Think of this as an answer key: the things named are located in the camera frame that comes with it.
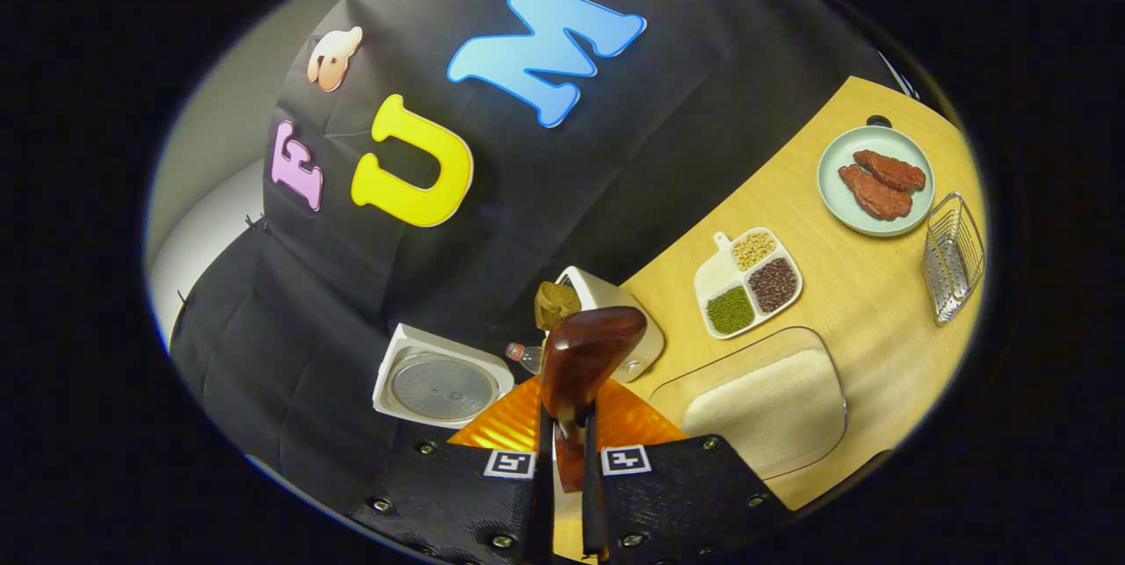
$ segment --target white tray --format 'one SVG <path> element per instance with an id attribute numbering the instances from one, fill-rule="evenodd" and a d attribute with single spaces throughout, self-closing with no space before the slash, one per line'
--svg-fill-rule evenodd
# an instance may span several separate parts
<path id="1" fill-rule="evenodd" d="M 756 261 L 749 269 L 744 271 L 738 268 L 738 262 L 735 260 L 735 253 L 731 252 L 731 245 L 737 244 L 744 237 L 754 233 L 765 233 L 770 235 L 774 241 L 775 248 L 772 253 L 763 258 L 763 260 Z M 716 339 L 730 339 L 731 337 L 737 337 L 747 332 L 747 330 L 763 324 L 763 322 L 766 322 L 774 315 L 781 313 L 788 308 L 792 302 L 795 302 L 796 298 L 801 296 L 801 290 L 804 288 L 804 279 L 801 277 L 801 271 L 796 268 L 796 262 L 793 260 L 793 255 L 791 255 L 791 253 L 785 249 L 785 245 L 781 243 L 781 240 L 778 240 L 777 236 L 774 235 L 774 233 L 768 228 L 760 226 L 754 227 L 736 237 L 734 242 L 727 237 L 727 234 L 717 232 L 714 234 L 714 243 L 718 245 L 718 252 L 716 252 L 716 254 L 708 261 L 703 262 L 699 270 L 695 271 L 695 298 L 699 302 L 700 314 L 703 315 L 703 324 L 706 325 L 706 330 L 711 333 L 711 337 L 714 337 Z M 796 277 L 796 290 L 788 302 L 784 302 L 784 304 L 781 305 L 781 307 L 772 313 L 765 313 L 758 304 L 758 297 L 754 294 L 754 289 L 750 288 L 750 276 L 777 258 L 784 259 L 789 262 L 789 268 L 793 269 L 793 275 Z M 736 330 L 730 334 L 723 334 L 716 330 L 714 325 L 711 324 L 711 317 L 706 315 L 706 303 L 719 295 L 738 287 L 741 287 L 742 290 L 746 292 L 746 295 L 750 298 L 750 307 L 754 308 L 754 321 L 741 330 Z"/>

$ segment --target light green plate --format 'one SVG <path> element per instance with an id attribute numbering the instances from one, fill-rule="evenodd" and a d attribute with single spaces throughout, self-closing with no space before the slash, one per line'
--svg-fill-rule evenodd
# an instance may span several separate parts
<path id="1" fill-rule="evenodd" d="M 871 150 L 906 161 L 925 172 L 926 187 L 910 194 L 914 205 L 904 217 L 881 221 L 864 212 L 855 201 L 855 195 L 844 183 L 839 169 L 855 163 L 852 154 L 861 150 Z M 820 197 L 825 200 L 825 205 L 840 222 L 860 233 L 881 237 L 912 230 L 925 219 L 934 205 L 934 171 L 926 154 L 903 133 L 883 126 L 855 128 L 828 144 L 825 153 L 820 155 L 820 165 L 817 168 L 817 186 L 820 188 Z"/>

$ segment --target clear container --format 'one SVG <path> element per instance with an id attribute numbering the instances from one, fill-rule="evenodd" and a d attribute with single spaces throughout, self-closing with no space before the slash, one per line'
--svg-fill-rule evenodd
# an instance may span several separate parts
<path id="1" fill-rule="evenodd" d="M 519 361 L 531 374 L 539 374 L 543 370 L 543 349 L 539 346 L 523 346 L 521 343 L 510 343 L 504 350 L 504 356 L 511 360 Z"/>
<path id="2" fill-rule="evenodd" d="M 847 430 L 828 348 L 800 326 L 668 380 L 648 402 L 691 437 L 722 436 L 762 479 L 819 461 Z"/>

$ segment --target black cloth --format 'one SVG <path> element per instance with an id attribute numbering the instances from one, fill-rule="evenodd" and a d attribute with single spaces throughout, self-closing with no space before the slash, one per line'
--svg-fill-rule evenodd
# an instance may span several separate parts
<path id="1" fill-rule="evenodd" d="M 541 281 L 574 264 L 620 284 L 746 181 L 849 75 L 898 89 L 875 48 L 820 0 L 591 0 L 648 26 L 611 59 L 578 41 L 593 78 L 542 75 L 582 91 L 548 129 L 502 89 L 447 80 L 470 38 L 528 33 L 505 1 L 341 0 L 263 124 L 267 225 L 214 261 L 177 322 L 171 356 L 207 413 L 338 511 L 376 483 L 380 448 L 450 433 L 371 406 L 399 322 L 496 353 L 538 342 Z M 363 41 L 341 88 L 308 83 L 320 38 L 357 25 Z M 438 176 L 414 146 L 372 141 L 390 93 L 472 151 L 472 186 L 441 225 L 413 227 L 351 201 L 368 152 L 415 185 Z M 270 181 L 282 119 L 324 172 L 318 212 Z M 690 293 L 690 280 L 669 292 Z"/>

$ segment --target brown handle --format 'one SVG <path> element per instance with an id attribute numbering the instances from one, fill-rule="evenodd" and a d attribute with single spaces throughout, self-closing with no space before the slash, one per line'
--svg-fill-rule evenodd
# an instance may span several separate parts
<path id="1" fill-rule="evenodd" d="M 547 338 L 540 395 L 547 413 L 572 440 L 597 391 L 640 342 L 645 314 L 629 306 L 567 316 Z"/>

